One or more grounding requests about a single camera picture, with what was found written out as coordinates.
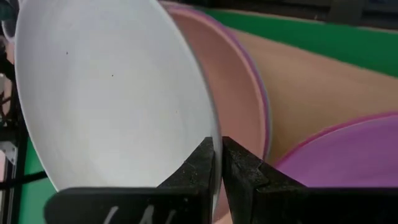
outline white plate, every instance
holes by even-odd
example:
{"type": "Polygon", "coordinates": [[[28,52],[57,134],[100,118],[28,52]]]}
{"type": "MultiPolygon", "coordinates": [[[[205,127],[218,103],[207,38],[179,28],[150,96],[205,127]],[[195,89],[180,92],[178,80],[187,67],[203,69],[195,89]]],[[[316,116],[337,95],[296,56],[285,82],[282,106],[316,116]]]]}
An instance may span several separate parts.
{"type": "Polygon", "coordinates": [[[57,190],[158,186],[212,136],[218,194],[214,105],[159,3],[26,1],[16,72],[29,134],[57,190]]]}

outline metal frame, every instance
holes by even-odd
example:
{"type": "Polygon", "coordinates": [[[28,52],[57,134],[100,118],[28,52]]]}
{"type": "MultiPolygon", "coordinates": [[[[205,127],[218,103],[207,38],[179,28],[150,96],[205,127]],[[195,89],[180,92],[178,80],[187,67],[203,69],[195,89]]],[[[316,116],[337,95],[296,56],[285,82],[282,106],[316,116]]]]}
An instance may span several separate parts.
{"type": "Polygon", "coordinates": [[[387,0],[172,0],[352,26],[398,29],[398,2],[387,0]]]}
{"type": "MultiPolygon", "coordinates": [[[[15,83],[12,84],[11,99],[10,113],[12,120],[15,122],[13,122],[10,127],[1,129],[0,134],[3,135],[0,138],[3,141],[7,140],[13,142],[19,150],[17,150],[16,160],[14,161],[15,165],[9,160],[6,160],[4,181],[24,176],[28,140],[28,132],[19,104],[15,83]]],[[[22,187],[22,185],[18,185],[3,192],[1,201],[2,209],[0,211],[0,221],[2,224],[19,223],[22,187]]]]}

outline green background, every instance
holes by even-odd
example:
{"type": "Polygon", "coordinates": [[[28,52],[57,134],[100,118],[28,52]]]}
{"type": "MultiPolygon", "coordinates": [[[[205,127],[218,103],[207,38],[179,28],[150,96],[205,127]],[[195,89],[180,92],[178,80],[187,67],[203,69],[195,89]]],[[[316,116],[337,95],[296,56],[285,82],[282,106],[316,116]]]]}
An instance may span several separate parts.
{"type": "MultiPolygon", "coordinates": [[[[398,35],[334,24],[291,21],[204,9],[226,26],[398,77],[398,35]]],[[[42,170],[29,142],[25,174],[42,170]]],[[[48,179],[22,189],[20,224],[44,223],[43,207],[55,193],[48,179]]]]}

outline tan surface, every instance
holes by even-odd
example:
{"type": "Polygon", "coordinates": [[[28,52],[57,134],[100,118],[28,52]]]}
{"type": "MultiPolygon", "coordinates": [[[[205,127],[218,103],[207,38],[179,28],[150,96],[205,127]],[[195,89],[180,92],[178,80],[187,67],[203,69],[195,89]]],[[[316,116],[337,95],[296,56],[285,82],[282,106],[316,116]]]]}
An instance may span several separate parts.
{"type": "Polygon", "coordinates": [[[272,110],[273,164],[325,127],[398,110],[398,80],[295,47],[233,31],[257,63],[272,110]]]}

